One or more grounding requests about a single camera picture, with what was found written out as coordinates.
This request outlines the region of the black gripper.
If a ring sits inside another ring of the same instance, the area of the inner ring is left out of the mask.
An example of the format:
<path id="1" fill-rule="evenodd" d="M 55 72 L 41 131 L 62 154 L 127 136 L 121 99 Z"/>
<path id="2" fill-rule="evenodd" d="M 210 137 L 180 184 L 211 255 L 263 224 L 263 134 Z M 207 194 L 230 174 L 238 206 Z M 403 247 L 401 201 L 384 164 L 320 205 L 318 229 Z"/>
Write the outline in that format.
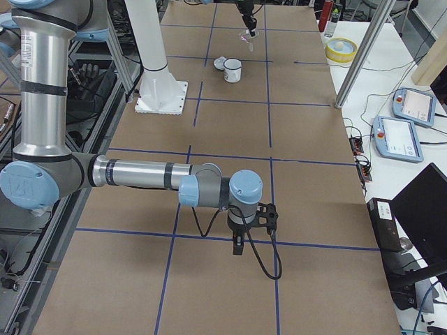
<path id="1" fill-rule="evenodd" d="M 246 15 L 244 14 L 242 16 L 242 20 L 246 26 L 246 28 L 250 29 L 249 34 L 251 37 L 256 35 L 255 28 L 257 27 L 257 19 L 253 15 Z"/>
<path id="2" fill-rule="evenodd" d="M 232 231 L 233 255 L 242 255 L 244 251 L 244 238 L 247 232 L 243 224 L 229 223 L 228 227 Z"/>

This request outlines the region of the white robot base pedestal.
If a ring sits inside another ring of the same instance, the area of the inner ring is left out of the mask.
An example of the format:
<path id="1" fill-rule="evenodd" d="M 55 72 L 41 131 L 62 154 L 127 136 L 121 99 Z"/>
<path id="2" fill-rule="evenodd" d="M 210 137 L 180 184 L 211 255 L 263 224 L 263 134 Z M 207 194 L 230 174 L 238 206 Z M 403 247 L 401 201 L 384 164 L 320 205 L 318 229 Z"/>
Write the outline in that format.
<path id="1" fill-rule="evenodd" d="M 125 2 L 142 62 L 138 113 L 180 115 L 188 83 L 177 81 L 169 70 L 155 1 Z"/>

